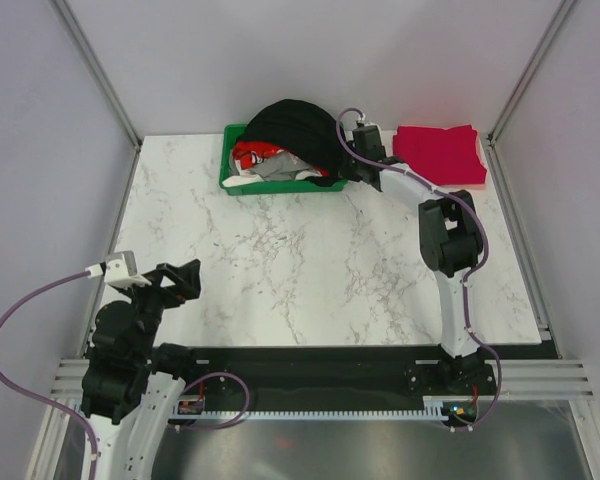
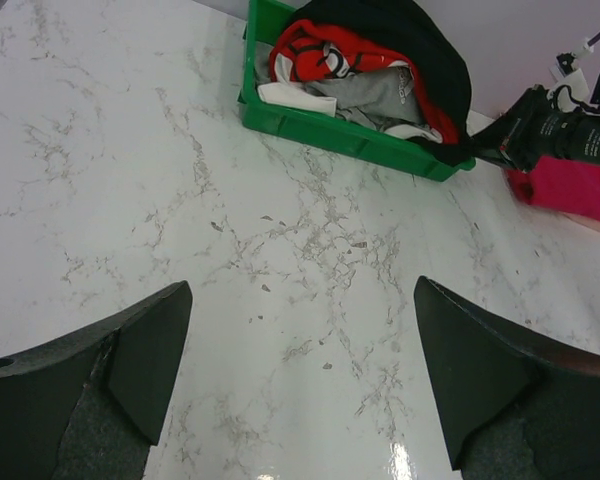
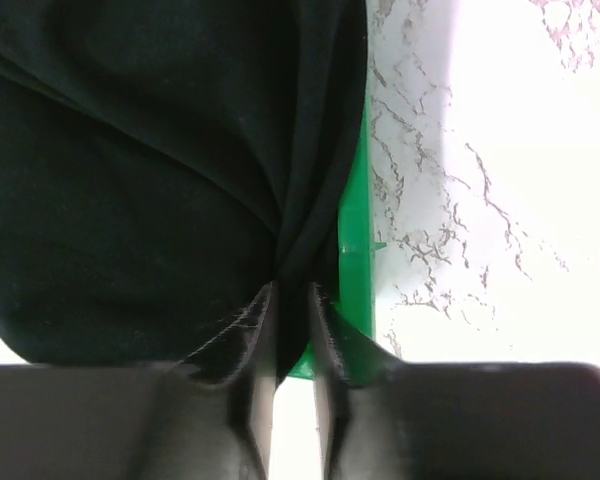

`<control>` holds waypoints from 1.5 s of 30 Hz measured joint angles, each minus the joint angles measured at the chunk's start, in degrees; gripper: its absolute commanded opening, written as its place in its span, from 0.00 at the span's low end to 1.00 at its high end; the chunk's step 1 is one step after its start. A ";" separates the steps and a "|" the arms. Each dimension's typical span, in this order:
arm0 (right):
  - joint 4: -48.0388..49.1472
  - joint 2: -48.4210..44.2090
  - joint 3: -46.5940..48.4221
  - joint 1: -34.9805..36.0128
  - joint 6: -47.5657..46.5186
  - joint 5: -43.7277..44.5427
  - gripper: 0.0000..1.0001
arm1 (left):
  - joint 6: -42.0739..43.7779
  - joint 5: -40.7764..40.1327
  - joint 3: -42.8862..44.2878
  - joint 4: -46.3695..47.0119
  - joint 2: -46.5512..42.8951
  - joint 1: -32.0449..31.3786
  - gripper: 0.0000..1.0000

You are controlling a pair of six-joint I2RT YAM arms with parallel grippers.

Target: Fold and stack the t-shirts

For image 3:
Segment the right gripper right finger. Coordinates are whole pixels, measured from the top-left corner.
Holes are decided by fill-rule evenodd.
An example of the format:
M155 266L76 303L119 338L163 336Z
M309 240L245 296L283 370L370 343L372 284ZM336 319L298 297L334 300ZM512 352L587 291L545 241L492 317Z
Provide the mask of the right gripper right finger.
M600 479L600 368L408 363L308 293L327 479Z

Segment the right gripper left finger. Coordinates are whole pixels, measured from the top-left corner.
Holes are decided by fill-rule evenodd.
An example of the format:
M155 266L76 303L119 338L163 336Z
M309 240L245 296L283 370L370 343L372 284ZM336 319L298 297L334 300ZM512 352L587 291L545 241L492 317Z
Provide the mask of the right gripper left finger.
M0 479L263 479L278 292L176 363L0 366Z

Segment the black t shirt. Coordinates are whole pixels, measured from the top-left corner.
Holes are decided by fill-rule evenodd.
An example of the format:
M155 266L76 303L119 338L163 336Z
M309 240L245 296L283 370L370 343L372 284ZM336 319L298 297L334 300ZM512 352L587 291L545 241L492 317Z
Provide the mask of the black t shirt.
M337 286L361 1L0 1L0 337L31 363L221 349L279 291L276 367Z

